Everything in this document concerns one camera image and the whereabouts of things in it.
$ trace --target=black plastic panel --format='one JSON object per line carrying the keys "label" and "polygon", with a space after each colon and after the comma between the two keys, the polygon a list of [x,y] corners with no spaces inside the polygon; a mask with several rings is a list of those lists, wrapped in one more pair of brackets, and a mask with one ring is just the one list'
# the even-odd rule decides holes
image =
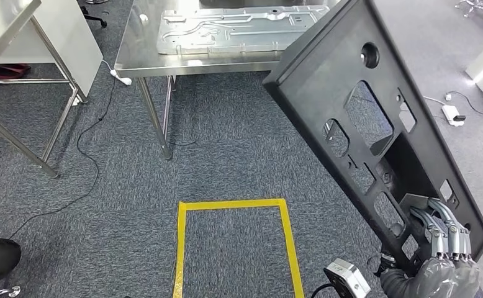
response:
{"label": "black plastic panel", "polygon": [[[430,255],[409,204],[442,197],[445,180],[452,195],[443,201],[469,224],[479,259],[481,213],[372,1],[341,1],[284,52],[264,86],[401,268],[414,273]],[[404,222],[398,236],[385,224],[396,214],[377,213],[379,196]],[[402,247],[411,235],[421,249],[409,260]]]}

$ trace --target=stainless steel table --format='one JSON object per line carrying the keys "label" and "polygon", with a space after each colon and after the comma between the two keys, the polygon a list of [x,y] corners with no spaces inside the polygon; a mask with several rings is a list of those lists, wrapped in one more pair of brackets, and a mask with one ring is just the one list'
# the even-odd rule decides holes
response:
{"label": "stainless steel table", "polygon": [[64,64],[64,61],[53,47],[51,41],[46,36],[36,18],[33,17],[33,13],[39,7],[40,3],[40,0],[0,0],[0,55],[9,45],[11,40],[19,33],[21,28],[23,28],[23,26],[30,21],[35,27],[35,31],[39,35],[40,39],[45,44],[52,57],[55,59],[55,63],[61,71],[61,74],[64,76],[64,79],[5,79],[0,80],[0,84],[67,83],[70,85],[73,92],[66,103],[66,107],[59,118],[52,137],[48,141],[41,158],[29,150],[18,138],[11,134],[1,124],[0,135],[2,135],[6,140],[10,141],[39,168],[42,168],[48,175],[57,177],[57,172],[47,164],[47,161],[72,104],[76,98],[78,98],[81,102],[86,102],[86,96],[83,94],[82,90],[80,90],[76,81],[71,76],[71,73]]}
{"label": "stainless steel table", "polygon": [[[241,8],[255,6],[327,5],[339,0],[134,0],[123,34],[115,70],[121,77],[136,78],[141,94],[166,159],[172,157],[167,146],[166,132],[171,92],[177,75],[229,73],[272,70],[281,52],[252,52],[238,54],[161,55],[156,49],[161,13],[165,10],[194,12],[208,8]],[[165,113],[161,126],[145,77],[167,76]]]}

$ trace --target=white power adapter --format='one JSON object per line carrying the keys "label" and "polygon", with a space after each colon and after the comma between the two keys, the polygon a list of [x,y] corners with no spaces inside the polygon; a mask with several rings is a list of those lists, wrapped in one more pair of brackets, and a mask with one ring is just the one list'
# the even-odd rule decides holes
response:
{"label": "white power adapter", "polygon": [[110,70],[110,75],[114,76],[116,79],[123,82],[123,84],[125,84],[127,86],[130,86],[132,84],[132,80],[130,78],[120,78],[117,75],[117,72],[115,70]]}
{"label": "white power adapter", "polygon": [[460,115],[459,111],[455,106],[449,106],[447,104],[443,105],[441,108],[443,113],[445,114],[446,120],[450,125],[455,127],[462,126],[464,124],[464,120],[466,119],[465,115]]}

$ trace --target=mounting hole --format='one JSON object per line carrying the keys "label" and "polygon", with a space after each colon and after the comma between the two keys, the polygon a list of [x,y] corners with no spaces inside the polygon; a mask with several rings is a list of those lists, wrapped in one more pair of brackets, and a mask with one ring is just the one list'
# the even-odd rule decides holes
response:
{"label": "mounting hole", "polygon": [[362,47],[360,59],[367,68],[375,68],[379,64],[379,49],[371,42]]}

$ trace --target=aluminum plate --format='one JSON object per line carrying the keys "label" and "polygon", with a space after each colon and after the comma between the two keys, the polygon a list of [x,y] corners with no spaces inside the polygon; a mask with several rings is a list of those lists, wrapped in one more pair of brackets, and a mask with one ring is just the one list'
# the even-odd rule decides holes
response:
{"label": "aluminum plate", "polygon": [[283,51],[329,11],[319,6],[164,11],[160,54]]}

